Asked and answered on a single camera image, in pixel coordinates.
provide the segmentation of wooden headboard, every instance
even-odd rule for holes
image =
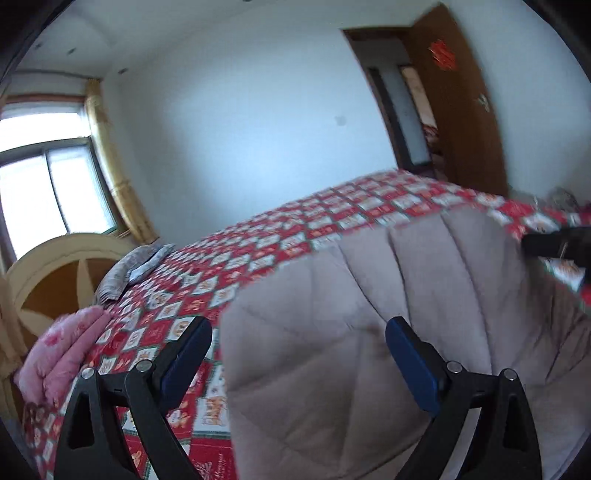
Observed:
[[[27,350],[60,315],[90,306],[105,274],[133,249],[131,241],[97,233],[72,233],[49,240],[7,272]],[[19,415],[24,403],[13,386]]]

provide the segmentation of yellow curtain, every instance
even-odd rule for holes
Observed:
[[[0,276],[0,415],[3,419],[19,415],[11,390],[11,375],[22,365],[27,354],[17,311],[12,302],[8,282]]]
[[[100,166],[113,200],[135,239],[140,244],[150,244],[158,236],[154,232],[154,227],[135,190],[123,173],[121,159],[111,141],[111,125],[105,112],[98,80],[92,79],[86,84],[85,107],[90,122],[92,140],[95,143]]]

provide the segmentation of black clamp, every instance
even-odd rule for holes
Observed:
[[[57,447],[59,480],[139,478],[115,407],[129,407],[139,438],[161,480],[202,480],[165,415],[181,403],[212,342],[212,327],[196,317],[178,340],[129,372],[80,374]]]
[[[386,342],[415,401],[433,417],[396,480],[438,480],[471,408],[481,408],[480,417],[458,479],[542,478],[534,421],[514,370],[493,376],[445,362],[402,317],[388,322]]]
[[[586,269],[585,283],[591,282],[591,226],[528,233],[521,240],[521,249],[531,257],[572,260],[578,267]]]

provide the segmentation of white wall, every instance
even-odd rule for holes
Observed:
[[[413,164],[431,161],[417,107],[398,68],[411,63],[402,41],[399,38],[358,41],[354,42],[353,50],[363,67],[379,69]]]
[[[588,193],[591,85],[568,48],[521,0],[447,3],[488,84],[509,182],[536,194],[558,181]],[[393,167],[379,110],[339,29],[408,25],[432,4],[279,1],[122,77],[120,120],[164,237],[191,242]]]

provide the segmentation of gray pillow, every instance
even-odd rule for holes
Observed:
[[[174,244],[166,244],[156,254],[150,258],[144,265],[136,268],[129,275],[129,285],[136,285],[148,278],[162,260],[174,249]]]
[[[146,263],[159,249],[160,244],[141,245],[119,260],[100,282],[95,293],[95,304],[104,305],[109,300],[119,300],[132,270]]]

